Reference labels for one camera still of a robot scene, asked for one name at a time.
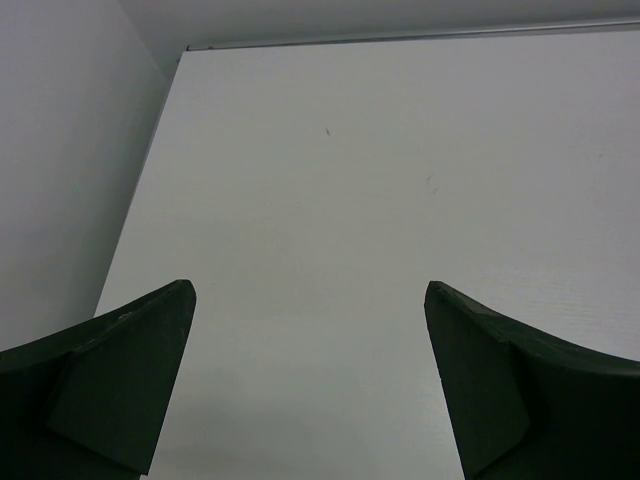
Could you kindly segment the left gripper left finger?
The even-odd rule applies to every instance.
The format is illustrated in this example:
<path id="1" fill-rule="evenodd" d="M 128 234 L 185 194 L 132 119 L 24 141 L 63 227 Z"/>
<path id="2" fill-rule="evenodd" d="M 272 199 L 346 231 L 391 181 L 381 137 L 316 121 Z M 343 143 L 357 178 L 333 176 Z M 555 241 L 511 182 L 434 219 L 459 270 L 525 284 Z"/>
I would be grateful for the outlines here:
<path id="1" fill-rule="evenodd" d="M 173 281 L 1 354 L 4 479 L 149 474 L 195 313 Z"/>

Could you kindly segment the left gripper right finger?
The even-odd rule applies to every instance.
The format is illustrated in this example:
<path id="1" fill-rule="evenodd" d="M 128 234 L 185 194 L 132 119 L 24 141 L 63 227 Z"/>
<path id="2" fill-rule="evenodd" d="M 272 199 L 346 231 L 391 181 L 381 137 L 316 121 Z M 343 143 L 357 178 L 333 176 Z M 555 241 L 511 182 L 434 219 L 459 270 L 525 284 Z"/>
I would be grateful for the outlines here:
<path id="1" fill-rule="evenodd" d="M 636 479 L 639 364 L 499 314 L 440 282 L 425 316 L 467 479 Z"/>

